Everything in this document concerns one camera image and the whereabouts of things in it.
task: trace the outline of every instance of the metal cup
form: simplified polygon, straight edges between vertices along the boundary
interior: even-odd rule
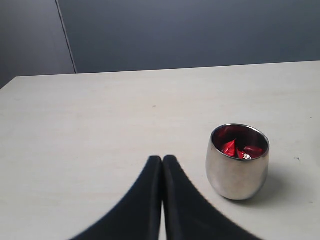
[[[256,146],[262,155],[239,159],[222,153],[223,144],[236,139],[236,145]],[[242,124],[225,124],[211,134],[206,155],[206,175],[215,191],[231,200],[253,197],[264,185],[269,165],[269,140],[257,129]]]

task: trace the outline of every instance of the black object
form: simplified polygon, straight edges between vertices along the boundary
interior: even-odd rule
[[[258,240],[216,210],[194,187],[175,156],[163,159],[168,240]]]
[[[151,156],[124,198],[73,240],[158,240],[162,184],[161,158]]]

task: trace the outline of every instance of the wall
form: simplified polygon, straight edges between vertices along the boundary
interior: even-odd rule
[[[319,0],[58,0],[78,72],[320,60]]]
[[[0,88],[16,76],[74,73],[55,0],[0,3]]]

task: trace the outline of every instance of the table surface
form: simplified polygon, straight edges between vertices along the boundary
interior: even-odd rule
[[[117,204],[148,156],[173,154],[253,234],[317,240],[319,80],[320,61],[17,77],[0,90],[0,239],[69,239]],[[267,182],[245,202],[206,176],[210,134],[226,123],[270,140]]]

